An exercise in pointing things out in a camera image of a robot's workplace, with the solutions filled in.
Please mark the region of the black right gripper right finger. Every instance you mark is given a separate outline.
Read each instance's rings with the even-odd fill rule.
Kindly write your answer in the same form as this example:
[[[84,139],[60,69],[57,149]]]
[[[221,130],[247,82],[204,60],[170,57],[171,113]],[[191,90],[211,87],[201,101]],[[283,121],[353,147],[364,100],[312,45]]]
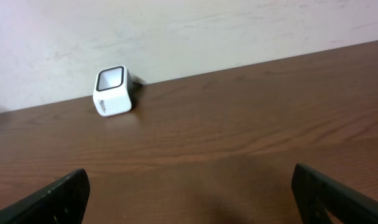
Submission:
[[[331,223],[331,213],[342,223],[378,224],[378,201],[305,164],[295,166],[291,188],[303,223]]]

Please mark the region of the white barcode scanner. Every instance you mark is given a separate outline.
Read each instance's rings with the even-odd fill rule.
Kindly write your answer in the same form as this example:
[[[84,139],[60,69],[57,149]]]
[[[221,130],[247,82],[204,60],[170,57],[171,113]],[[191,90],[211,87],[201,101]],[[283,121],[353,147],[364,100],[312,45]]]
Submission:
[[[133,107],[133,92],[133,81],[125,66],[107,68],[96,76],[93,103],[104,117],[126,113]]]

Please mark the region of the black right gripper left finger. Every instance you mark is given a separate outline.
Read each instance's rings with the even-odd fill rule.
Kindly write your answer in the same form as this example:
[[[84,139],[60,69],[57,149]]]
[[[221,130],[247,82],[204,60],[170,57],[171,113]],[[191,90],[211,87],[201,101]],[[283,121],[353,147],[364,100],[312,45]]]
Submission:
[[[0,210],[0,223],[81,224],[90,196],[84,169],[77,169]]]

